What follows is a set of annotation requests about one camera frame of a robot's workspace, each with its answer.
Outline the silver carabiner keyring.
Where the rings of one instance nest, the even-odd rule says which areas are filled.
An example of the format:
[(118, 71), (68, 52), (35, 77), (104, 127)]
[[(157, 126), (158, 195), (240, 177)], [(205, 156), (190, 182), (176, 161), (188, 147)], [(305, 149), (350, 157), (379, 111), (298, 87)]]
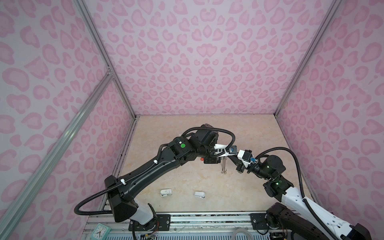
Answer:
[(222, 159), (221, 159), (221, 168), (222, 168), (221, 173), (224, 175), (227, 173), (226, 162), (227, 162), (227, 157), (222, 157)]

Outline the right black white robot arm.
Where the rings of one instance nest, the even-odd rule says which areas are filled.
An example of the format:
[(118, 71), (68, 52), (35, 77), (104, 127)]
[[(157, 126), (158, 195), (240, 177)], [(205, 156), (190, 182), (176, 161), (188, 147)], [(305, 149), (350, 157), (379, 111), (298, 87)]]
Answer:
[(278, 202), (267, 210), (270, 228), (280, 225), (307, 240), (370, 240), (369, 230), (352, 225), (304, 196), (303, 191), (285, 179), (285, 166), (275, 155), (264, 155), (260, 162), (251, 153), (241, 151), (229, 157), (240, 173), (253, 173), (266, 180), (264, 189)]

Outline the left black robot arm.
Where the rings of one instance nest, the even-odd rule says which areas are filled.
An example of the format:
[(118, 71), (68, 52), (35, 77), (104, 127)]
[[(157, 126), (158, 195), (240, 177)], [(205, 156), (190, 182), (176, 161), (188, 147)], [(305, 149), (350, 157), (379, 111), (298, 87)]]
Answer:
[(228, 146), (215, 149), (219, 134), (233, 134), (205, 124), (186, 130), (171, 142), (162, 144), (157, 155), (132, 172), (105, 179), (110, 214), (116, 223), (133, 220), (141, 225), (152, 224), (156, 212), (150, 204), (141, 204), (135, 197), (164, 174), (194, 161), (196, 158), (217, 160)]

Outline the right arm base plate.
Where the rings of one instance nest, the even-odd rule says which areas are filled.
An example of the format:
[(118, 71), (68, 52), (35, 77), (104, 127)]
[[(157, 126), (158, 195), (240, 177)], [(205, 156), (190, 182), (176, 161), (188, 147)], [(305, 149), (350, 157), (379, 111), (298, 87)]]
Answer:
[(267, 231), (270, 229), (266, 220), (266, 215), (266, 213), (249, 214), (253, 230)]

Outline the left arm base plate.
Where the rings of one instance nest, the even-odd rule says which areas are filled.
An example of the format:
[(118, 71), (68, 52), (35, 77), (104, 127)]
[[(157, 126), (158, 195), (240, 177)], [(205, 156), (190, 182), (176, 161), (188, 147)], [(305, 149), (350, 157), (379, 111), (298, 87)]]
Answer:
[(129, 231), (132, 231), (133, 229), (136, 232), (149, 232), (149, 231), (168, 231), (170, 229), (170, 223), (171, 223), (171, 215), (168, 214), (160, 214), (155, 215), (155, 217), (150, 220), (148, 223), (141, 225), (137, 221), (133, 221), (129, 224)]

